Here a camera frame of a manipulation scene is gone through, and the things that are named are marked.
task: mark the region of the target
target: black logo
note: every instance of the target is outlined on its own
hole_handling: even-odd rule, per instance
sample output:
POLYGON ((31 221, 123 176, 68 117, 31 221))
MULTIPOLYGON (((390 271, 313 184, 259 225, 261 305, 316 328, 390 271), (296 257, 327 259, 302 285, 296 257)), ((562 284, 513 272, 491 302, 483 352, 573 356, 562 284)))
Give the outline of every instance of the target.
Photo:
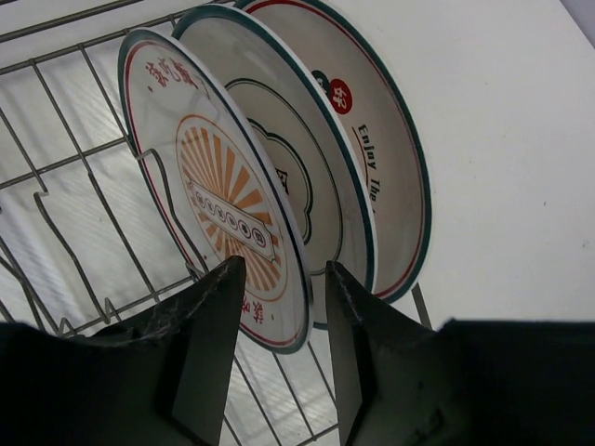
POLYGON ((250 228, 248 227, 248 225, 245 224, 243 220, 238 221, 238 227, 240 228, 240 231, 246 237, 246 239, 252 237, 252 234, 250 233, 250 228))
POLYGON ((262 232, 260 232, 257 228, 252 229, 252 237, 254 237, 257 245, 261 248, 264 248, 267 245, 267 241, 264 239, 262 232))
POLYGON ((218 205, 215 206, 215 213, 219 217, 219 220, 225 221, 225 214, 223 214, 223 209, 221 209, 218 205))
POLYGON ((201 207, 205 207, 205 199, 203 198, 203 196, 196 192, 196 200, 198 200, 198 204, 201 205, 201 207))
POLYGON ((285 189, 285 193, 289 195, 289 189, 287 188, 287 172, 284 172, 283 170, 277 168, 275 168, 275 170, 277 171, 277 177, 279 177, 279 179, 281 180, 281 185, 283 186, 283 189, 285 189))
POLYGON ((238 222, 235 219, 235 217, 230 214, 229 212, 225 215, 225 217, 227 218, 227 222, 230 224, 231 228, 233 230, 237 230, 238 229, 238 222))
POLYGON ((314 70, 312 76, 318 82, 318 85, 324 90, 327 98, 331 97, 331 83, 328 81, 328 77, 320 70, 314 70))

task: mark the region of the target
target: wire rack bar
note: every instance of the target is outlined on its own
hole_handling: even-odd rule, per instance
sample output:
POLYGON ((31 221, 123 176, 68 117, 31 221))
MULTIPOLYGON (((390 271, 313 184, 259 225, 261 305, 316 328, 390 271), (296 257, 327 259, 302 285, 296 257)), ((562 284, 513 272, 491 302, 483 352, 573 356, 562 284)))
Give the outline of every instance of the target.
MULTIPOLYGON (((59 18, 59 19, 49 20, 44 23, 26 27, 21 30, 17 30, 15 32, 1 34, 0 35, 0 44, 6 43, 9 41, 14 41, 14 40, 17 40, 22 37, 32 35, 35 33, 40 33, 40 32, 47 31, 47 30, 50 30, 53 28, 57 28, 59 26, 73 23, 78 20, 84 20, 84 19, 88 19, 88 18, 91 18, 94 16, 98 16, 102 13, 114 11, 115 9, 118 9, 121 7, 128 7, 131 5, 140 4, 142 1, 143 0, 118 0, 118 1, 110 2, 109 4, 103 5, 101 7, 90 8, 85 11, 80 11, 80 12, 59 18)), ((226 4, 226 3, 229 3, 229 0, 214 1, 214 2, 209 2, 209 3, 226 4)), ((169 193, 169 187, 168 187, 166 173, 165 173, 165 170, 160 169, 161 173, 162 173, 162 180, 164 181, 165 193, 166 193, 166 196, 168 197, 170 214, 174 218, 174 222, 178 225, 180 232, 183 235, 184 234, 186 235, 184 238, 186 239, 186 242, 189 244, 193 253, 198 258, 199 262, 201 262, 200 266, 203 270, 202 271, 197 270, 192 265, 189 265, 187 259, 184 257, 183 260, 180 260, 180 261, 184 261, 186 263, 186 266, 190 272, 189 276, 184 277, 179 281, 170 283, 168 286, 165 286, 163 288, 155 289, 155 287, 152 285, 152 282, 150 281, 150 279, 148 277, 147 272, 141 266, 136 253, 134 252, 130 242, 128 241, 126 234, 123 231, 120 223, 118 222, 115 214, 113 213, 108 201, 106 200, 106 198, 103 194, 103 191, 102 191, 98 181, 95 178, 95 174, 91 168, 91 165, 87 160, 87 158, 89 156, 98 155, 108 149, 112 149, 112 148, 121 146, 122 144, 126 144, 127 147, 129 148, 130 153, 134 156, 134 158, 137 160, 138 163, 142 164, 142 159, 144 156, 152 155, 153 157, 155 157, 157 164, 158 165, 160 164, 159 156, 155 151, 145 151, 142 154, 139 154, 136 152, 134 145, 131 143, 129 136, 126 133, 126 129, 125 129, 122 121, 119 118, 118 112, 116 110, 116 106, 110 100, 105 86, 99 79, 97 70, 95 69, 90 57, 88 56, 87 50, 92 46, 97 46, 100 44, 110 42, 111 40, 114 40, 114 39, 117 39, 120 37, 124 37, 129 32, 129 30, 134 29, 134 28, 154 27, 154 26, 161 25, 161 24, 168 23, 168 22, 171 23, 172 26, 175 26, 176 20, 186 12, 187 12, 187 10, 182 10, 177 13, 168 14, 167 16, 164 16, 162 18, 146 21, 144 23, 141 23, 141 24, 136 25, 131 28, 126 28, 126 29, 123 29, 123 30, 120 30, 117 32, 108 33, 108 34, 102 35, 100 37, 97 37, 97 38, 94 38, 91 40, 87 40, 85 42, 78 43, 76 45, 66 46, 66 47, 58 49, 56 51, 52 51, 52 52, 46 53, 44 55, 29 59, 29 60, 24 60, 22 62, 15 63, 12 65, 0 68, 0 76, 9 74, 12 72, 16 72, 19 70, 23 70, 23 69, 30 68, 33 70, 37 80, 43 87, 43 89, 46 93, 46 96, 49 99, 49 101, 53 107, 54 112, 59 117, 59 120, 60 120, 61 124, 63 125, 63 127, 64 127, 64 129, 65 129, 65 131, 66 131, 66 133, 67 133, 67 135, 76 151, 75 155, 65 157, 55 163, 52 163, 52 164, 48 164, 48 165, 45 165, 42 167, 36 167, 34 165, 34 162, 32 161, 32 156, 28 152, 25 145, 22 143, 22 141, 21 141, 19 135, 17 134, 17 132, 15 131, 13 125, 10 123, 9 119, 7 118, 7 115, 4 113, 2 108, 0 108, 0 121, 2 121, 2 123, 7 128, 8 134, 13 139, 17 148, 19 149, 20 155, 22 156, 22 158, 24 159, 24 161, 26 162, 26 164, 28 165, 28 167, 30 169, 30 172, 27 172, 23 175, 11 178, 9 180, 6 180, 6 181, 3 181, 2 183, 0 183, 0 190, 6 190, 8 188, 16 186, 16 185, 18 185, 24 181, 30 180, 30 179, 34 179, 36 181, 36 183, 39 187, 39 191, 37 191, 33 194, 33 200, 37 205, 38 211, 40 212, 41 216, 43 217, 43 219, 46 222, 46 224, 48 225, 48 227, 51 229, 54 236, 60 242, 63 249, 70 256, 70 258, 78 272, 78 275, 80 276, 80 279, 83 282, 83 285, 87 290, 89 299, 91 300, 95 310, 97 311, 97 315, 93 320, 87 321, 86 323, 83 323, 78 326, 73 326, 73 324, 66 318, 62 318, 60 321, 55 321, 54 318, 52 317, 52 315, 50 314, 50 312, 47 310, 47 307, 44 304, 43 299, 34 290, 32 284, 31 284, 31 281, 29 280, 29 278, 27 277, 25 272, 20 267, 19 262, 12 255, 12 253, 8 249, 8 246, 5 244, 4 240, 0 237, 0 249, 2 250, 2 252, 4 253, 4 256, 5 256, 5 258, 0 256, 0 268, 4 268, 5 270, 7 270, 15 278, 15 280, 17 280, 19 282, 19 284, 23 290, 24 296, 27 299, 27 303, 31 309, 34 321, 41 330, 46 330, 46 324, 47 324, 49 326, 49 329, 52 332, 54 332, 55 335, 69 337, 72 335, 83 334, 84 332, 96 327, 97 325, 99 325, 101 323, 109 324, 112 322, 112 320, 120 321, 121 319, 123 319, 123 315, 127 311, 135 308, 138 305, 141 305, 143 303, 151 301, 151 300, 153 300, 155 302, 159 302, 160 296, 170 293, 171 291, 178 289, 179 287, 184 286, 186 284, 189 284, 190 282, 198 280, 202 274, 204 274, 208 271, 208 267, 204 261, 203 256, 198 251, 196 246, 194 246, 194 244, 192 243, 192 240, 190 239, 190 237, 188 237, 186 230, 179 223, 178 219, 175 216, 173 204, 171 203, 171 196, 169 193), (73 130, 71 129, 64 114, 62 113, 60 106, 59 106, 58 102, 56 101, 51 88, 47 84, 44 75, 41 73, 41 71, 38 67, 38 65, 43 62, 50 61, 50 60, 53 60, 56 58, 60 58, 60 57, 75 53, 77 51, 80 52, 81 55, 83 56, 83 58, 86 62, 86 66, 90 70, 90 72, 99 88, 99 92, 100 92, 101 96, 103 97, 105 103, 107 104, 107 106, 110 110, 110 113, 122 134, 122 136, 120 138, 116 138, 112 141, 106 142, 104 144, 98 145, 94 148, 91 148, 91 149, 88 149, 85 151, 83 151, 81 149, 80 144, 78 143, 76 137, 74 136, 73 130), (44 182, 44 179, 43 179, 44 174, 46 174, 48 172, 52 172, 57 169, 60 169, 64 166, 66 166, 68 164, 72 164, 72 163, 81 163, 83 165, 83 167, 85 168, 88 180, 91 183, 91 186, 93 187, 94 192, 96 192, 98 199, 102 205, 103 210, 108 215, 114 230, 118 234, 120 242, 124 245, 127 255, 130 257, 133 264, 135 265, 135 268, 137 269, 137 271, 138 271, 139 275, 141 276, 141 279, 143 280, 143 282, 146 286, 146 289, 147 289, 146 295, 144 295, 134 301, 131 301, 119 308, 117 308, 113 304, 113 302, 111 301, 111 299, 109 297, 104 297, 103 299, 101 299, 99 296, 97 296, 96 292, 93 290, 93 287, 90 284, 90 282, 86 276, 86 272, 83 270, 83 267, 81 266, 81 264, 78 260, 76 253, 69 245, 67 238, 60 231, 60 229, 58 228, 58 226, 52 219, 52 216, 49 214, 49 212, 47 211, 47 209, 43 203, 44 197, 51 195, 51 190, 48 189, 48 187, 46 186, 46 183, 44 182)), ((1 213, 2 213, 2 209, 0 207, 0 218, 2 218, 1 213)), ((6 321, 14 320, 13 316, 10 314, 10 311, 8 310, 7 305, 5 305, 5 303, 2 301, 1 298, 0 298, 0 317, 4 318, 6 321)), ((333 394, 333 391, 329 384, 329 381, 324 374, 324 371, 323 371, 323 368, 319 361, 319 358, 317 357, 316 352, 314 351, 310 342, 308 342, 307 346, 308 346, 308 351, 314 361, 317 372, 324 382, 324 387, 326 388, 328 396, 332 400, 333 404, 335 406, 337 406, 336 398, 333 394)), ((309 438, 306 439, 305 441, 299 443, 299 445, 297 445, 297 446, 306 446, 306 445, 316 441, 317 439, 321 438, 322 436, 328 434, 329 432, 332 432, 333 430, 335 430, 337 428, 337 424, 334 424, 326 429, 323 429, 320 432, 314 432, 314 430, 311 426, 311 422, 308 419, 308 416, 306 415, 304 405, 303 405, 302 401, 299 400, 298 393, 296 392, 296 390, 294 389, 293 385, 290 382, 287 370, 284 368, 284 366, 282 365, 281 361, 279 360, 279 358, 276 354, 272 353, 271 355, 279 369, 279 372, 281 373, 281 376, 284 380, 284 384, 287 386, 287 389, 288 389, 294 403, 296 404, 297 411, 299 412, 299 414, 308 430, 309 438)), ((247 376, 242 364, 238 361, 236 356, 234 356, 234 364, 236 366, 237 371, 239 372, 241 377, 244 379, 247 389, 248 389, 252 399, 254 400, 255 404, 257 405, 258 410, 259 410, 260 414, 262 415, 265 424, 267 425, 267 429, 271 432, 271 435, 274 438, 275 443, 279 446, 282 446, 282 445, 286 446, 286 443, 283 441, 283 439, 280 438, 279 434, 277 433, 277 430, 275 429, 275 426, 273 425, 273 422, 271 421, 271 417, 269 416, 267 411, 264 409, 264 405, 260 401, 260 399, 258 397, 258 393, 255 391, 254 387, 250 383, 250 380, 248 379, 248 376, 247 376)), ((238 446, 242 446, 243 443, 241 441, 241 438, 238 435, 238 433, 236 432, 236 430, 233 428, 232 424, 229 422, 228 418, 225 417, 223 421, 224 421, 225 426, 230 430, 231 436, 233 437, 234 441, 238 444, 238 446)))
POLYGON ((421 321, 422 325, 431 329, 430 315, 428 313, 426 301, 424 300, 424 295, 421 292, 421 285, 419 283, 416 283, 416 286, 413 287, 413 290, 411 290, 411 294, 413 295, 413 300, 416 304, 416 310, 417 315, 419 316, 419 320, 421 321))

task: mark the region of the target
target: wire dish rack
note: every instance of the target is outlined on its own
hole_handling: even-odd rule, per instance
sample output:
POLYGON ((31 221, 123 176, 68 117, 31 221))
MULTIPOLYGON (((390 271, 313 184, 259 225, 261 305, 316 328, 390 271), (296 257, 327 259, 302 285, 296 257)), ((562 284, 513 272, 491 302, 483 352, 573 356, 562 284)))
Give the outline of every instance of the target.
MULTIPOLYGON (((115 1, 1 34, 0 48, 27 46, 33 36, 76 22, 110 20, 133 4, 142 8, 143 1, 115 1)), ((137 26, 171 33, 184 12, 137 26)), ((90 335, 192 282, 123 125, 116 61, 134 27, 0 68, 6 321, 28 321, 58 336, 90 335)), ((289 356, 240 334, 224 421, 222 445, 337 445, 326 332, 314 330, 289 356)))

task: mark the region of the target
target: ceramic plate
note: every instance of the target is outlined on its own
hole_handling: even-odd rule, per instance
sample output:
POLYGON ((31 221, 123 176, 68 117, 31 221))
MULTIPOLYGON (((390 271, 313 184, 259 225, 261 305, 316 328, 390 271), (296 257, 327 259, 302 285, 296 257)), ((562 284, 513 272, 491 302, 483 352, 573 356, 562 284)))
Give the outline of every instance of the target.
MULTIPOLYGON (((175 214, 207 266, 245 258, 242 330, 263 347, 295 351, 311 327, 303 242, 251 126, 200 60, 169 37, 131 32, 118 75, 136 150, 157 151, 175 214)), ((180 250, 200 266, 169 211, 154 158, 145 157, 142 168, 180 250)))
POLYGON ((409 110, 381 58, 344 15, 318 0, 239 0, 279 35, 326 92, 359 152, 376 217, 375 293, 414 284, 430 243, 430 182, 409 110))
POLYGON ((173 35, 226 86, 269 154, 306 245, 314 320, 326 323, 326 261, 370 290, 376 277, 372 208, 349 138, 299 59, 244 12, 197 7, 173 35))

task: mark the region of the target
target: orange sunburst pattern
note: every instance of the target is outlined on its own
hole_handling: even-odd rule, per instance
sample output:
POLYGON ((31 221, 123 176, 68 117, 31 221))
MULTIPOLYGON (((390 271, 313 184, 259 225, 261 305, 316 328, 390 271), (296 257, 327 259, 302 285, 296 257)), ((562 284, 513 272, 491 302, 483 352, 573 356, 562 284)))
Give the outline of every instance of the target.
POLYGON ((265 301, 286 287, 281 234, 257 176, 230 138, 200 116, 178 128, 178 165, 196 219, 219 260, 242 256, 246 290, 265 301))

